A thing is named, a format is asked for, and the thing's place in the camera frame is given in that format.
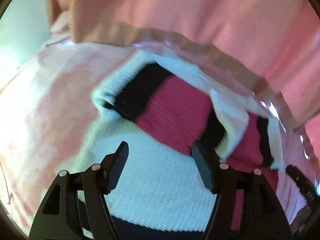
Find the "white red black knit sweater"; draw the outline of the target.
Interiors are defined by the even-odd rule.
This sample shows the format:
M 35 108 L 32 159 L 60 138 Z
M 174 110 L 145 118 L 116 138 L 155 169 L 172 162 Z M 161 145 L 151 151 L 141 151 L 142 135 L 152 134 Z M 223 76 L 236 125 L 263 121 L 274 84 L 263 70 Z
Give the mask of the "white red black knit sweater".
M 129 157 L 106 196 L 123 239 L 199 239 L 216 197 L 191 156 L 193 142 L 232 168 L 260 168 L 276 189 L 283 167 L 278 120 L 252 98 L 197 74 L 194 66 L 137 53 L 92 92 L 99 112 L 93 161 L 125 141 Z

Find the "pink bow-pattern blanket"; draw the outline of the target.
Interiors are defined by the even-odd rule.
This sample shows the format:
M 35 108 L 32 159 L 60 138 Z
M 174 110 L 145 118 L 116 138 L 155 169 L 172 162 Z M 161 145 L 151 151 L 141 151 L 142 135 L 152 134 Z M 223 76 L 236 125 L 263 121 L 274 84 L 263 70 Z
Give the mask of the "pink bow-pattern blanket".
M 22 231 L 30 233 L 40 203 L 60 171 L 81 172 L 103 160 L 93 161 L 87 152 L 99 117 L 92 92 L 137 53 L 194 66 L 199 77 L 252 98 L 267 116 L 278 120 L 283 167 L 274 191 L 287 220 L 293 221 L 305 200 L 284 168 L 298 166 L 314 184 L 319 181 L 319 169 L 306 158 L 302 137 L 285 128 L 263 102 L 220 73 L 209 76 L 172 51 L 160 56 L 140 49 L 66 41 L 44 46 L 1 93 L 1 161 L 10 213 Z

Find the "pink curtain with tan hem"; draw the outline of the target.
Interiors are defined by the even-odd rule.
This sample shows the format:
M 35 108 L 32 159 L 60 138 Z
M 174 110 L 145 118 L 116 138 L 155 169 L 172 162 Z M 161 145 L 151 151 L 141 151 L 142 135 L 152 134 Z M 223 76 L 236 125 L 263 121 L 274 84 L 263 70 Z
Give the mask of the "pink curtain with tan hem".
M 169 47 L 271 100 L 319 156 L 319 17 L 308 0 L 47 0 L 73 42 Z

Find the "folded pink cloth by curtain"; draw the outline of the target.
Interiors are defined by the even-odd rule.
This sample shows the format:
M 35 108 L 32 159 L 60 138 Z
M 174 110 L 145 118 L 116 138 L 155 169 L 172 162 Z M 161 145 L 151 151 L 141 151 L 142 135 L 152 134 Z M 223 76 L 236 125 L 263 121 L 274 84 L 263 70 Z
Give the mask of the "folded pink cloth by curtain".
M 69 20 L 69 11 L 64 11 L 59 14 L 50 28 L 50 39 L 48 41 L 49 45 L 60 44 L 71 40 Z

